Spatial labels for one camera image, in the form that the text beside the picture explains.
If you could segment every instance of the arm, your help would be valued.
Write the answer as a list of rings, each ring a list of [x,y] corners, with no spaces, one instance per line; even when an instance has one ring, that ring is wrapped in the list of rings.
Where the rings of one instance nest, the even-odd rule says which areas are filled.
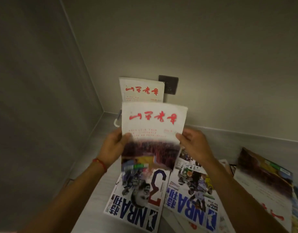
[[[206,170],[237,233],[287,232],[214,158],[203,133],[185,128],[176,137]]]
[[[104,162],[107,168],[110,167],[122,154],[129,137],[130,134],[122,137],[120,128],[110,133],[97,158]],[[19,233],[71,232],[104,172],[99,162],[91,163],[70,186],[54,198],[46,210],[39,213]]]

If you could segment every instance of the wall socket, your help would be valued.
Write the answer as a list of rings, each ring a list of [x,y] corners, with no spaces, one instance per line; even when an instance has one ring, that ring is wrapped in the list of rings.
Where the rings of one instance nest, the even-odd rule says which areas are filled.
[[[179,78],[159,75],[159,81],[165,83],[164,93],[175,95]]]

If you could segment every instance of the hand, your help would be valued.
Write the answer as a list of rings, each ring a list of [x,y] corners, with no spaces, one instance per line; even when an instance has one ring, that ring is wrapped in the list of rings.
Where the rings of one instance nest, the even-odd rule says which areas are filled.
[[[130,137],[130,133],[122,136],[121,128],[114,130],[104,140],[97,158],[109,168],[120,157]]]
[[[176,134],[176,138],[185,147],[187,153],[201,165],[214,158],[206,137],[201,131],[184,128],[182,134]]]

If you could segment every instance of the person's left hand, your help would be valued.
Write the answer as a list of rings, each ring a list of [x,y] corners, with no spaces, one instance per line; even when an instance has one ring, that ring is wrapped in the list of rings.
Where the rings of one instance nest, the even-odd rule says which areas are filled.
[[[120,157],[130,137],[130,133],[122,136],[121,128],[114,130],[104,140],[97,158],[109,168]]]

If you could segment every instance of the nba logo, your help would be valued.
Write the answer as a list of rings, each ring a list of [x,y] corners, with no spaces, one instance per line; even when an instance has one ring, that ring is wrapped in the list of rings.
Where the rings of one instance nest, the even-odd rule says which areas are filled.
[[[217,212],[209,209],[206,219],[206,229],[214,231],[216,229]]]
[[[154,210],[150,210],[149,219],[147,222],[146,230],[154,231],[156,219],[158,217],[158,212]]]

